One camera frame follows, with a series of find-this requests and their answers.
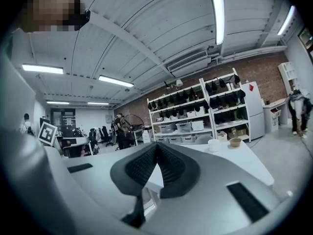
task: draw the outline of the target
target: fluorescent light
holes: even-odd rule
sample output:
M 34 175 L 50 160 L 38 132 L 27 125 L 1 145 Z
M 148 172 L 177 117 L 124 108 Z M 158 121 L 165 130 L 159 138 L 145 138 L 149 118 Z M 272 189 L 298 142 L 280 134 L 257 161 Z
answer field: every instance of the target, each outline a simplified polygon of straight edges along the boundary
M 224 29 L 225 29 L 225 10 L 224 0 L 213 0 L 214 17 L 215 17 L 215 43 L 220 45 L 224 41 Z
M 294 13 L 294 10 L 295 10 L 295 6 L 291 6 L 290 9 L 289 9 L 289 12 L 288 12 L 288 15 L 282 25 L 282 27 L 280 28 L 280 30 L 278 31 L 278 34 L 277 35 L 281 35 L 284 30 L 286 29 L 287 25 L 290 23 L 290 20 L 292 18 L 292 15 Z
M 109 78 L 109 77 L 106 77 L 106 76 L 99 76 L 99 80 L 100 81 L 104 81 L 104 82 L 113 83 L 113 84 L 123 85 L 123 86 L 126 86 L 126 87 L 133 87 L 134 86 L 134 84 L 123 82 L 121 80 Z
M 63 68 L 38 66 L 38 65 L 22 65 L 24 71 L 48 72 L 55 74 L 63 74 Z
M 109 103 L 96 103 L 96 102 L 88 102 L 87 104 L 108 105 Z
M 69 102 L 54 102 L 54 101 L 48 101 L 47 104 L 69 104 Z

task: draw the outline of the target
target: ceiling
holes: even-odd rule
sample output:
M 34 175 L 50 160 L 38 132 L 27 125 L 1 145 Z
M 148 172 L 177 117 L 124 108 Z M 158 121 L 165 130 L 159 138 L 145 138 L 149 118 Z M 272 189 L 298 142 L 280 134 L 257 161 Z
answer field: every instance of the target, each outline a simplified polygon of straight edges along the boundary
M 166 63 L 209 45 L 210 53 L 221 56 L 275 46 L 290 8 L 287 0 L 224 0 L 225 37 L 216 46 L 211 0 L 81 1 L 91 17 L 79 31 L 19 30 L 13 37 L 12 63 L 30 86 L 44 99 L 69 101 L 70 107 L 87 107 L 90 101 L 115 107 L 136 98 L 176 79 Z M 65 74 L 24 72 L 23 63 L 63 67 Z M 127 91 L 98 81 L 100 75 L 134 87 Z

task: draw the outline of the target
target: doorway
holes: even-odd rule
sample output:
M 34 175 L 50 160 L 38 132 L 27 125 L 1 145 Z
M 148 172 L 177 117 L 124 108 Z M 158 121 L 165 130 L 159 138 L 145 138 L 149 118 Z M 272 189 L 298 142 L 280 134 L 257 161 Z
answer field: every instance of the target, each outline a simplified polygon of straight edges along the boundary
M 63 137 L 72 138 L 76 128 L 75 109 L 51 109 L 51 124 L 63 132 Z

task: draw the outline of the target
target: white cup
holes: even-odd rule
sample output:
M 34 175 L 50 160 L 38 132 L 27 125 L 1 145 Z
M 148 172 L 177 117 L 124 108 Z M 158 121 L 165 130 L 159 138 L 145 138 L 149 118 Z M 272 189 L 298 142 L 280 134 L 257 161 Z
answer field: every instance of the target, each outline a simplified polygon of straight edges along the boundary
M 218 139 L 211 139 L 207 142 L 209 145 L 209 151 L 211 152 L 217 152 L 221 148 L 220 141 Z

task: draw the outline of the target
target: cable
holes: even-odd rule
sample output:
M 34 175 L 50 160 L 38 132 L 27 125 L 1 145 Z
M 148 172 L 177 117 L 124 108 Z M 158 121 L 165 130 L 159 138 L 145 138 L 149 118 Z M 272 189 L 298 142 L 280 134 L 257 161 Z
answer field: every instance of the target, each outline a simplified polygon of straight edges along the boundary
M 253 146 L 255 146 L 258 142 L 260 142 L 260 140 L 262 139 L 263 137 L 261 137 Z
M 305 148 L 307 149 L 307 151 L 308 151 L 308 153 L 309 153 L 310 157 L 313 159 L 313 156 L 312 156 L 312 154 L 311 154 L 311 151 L 308 149 L 307 144 L 306 144 L 306 143 L 304 143 L 304 141 L 303 141 L 303 138 L 302 138 L 302 137 L 301 137 L 301 141 L 303 142 L 303 144 L 304 144 Z

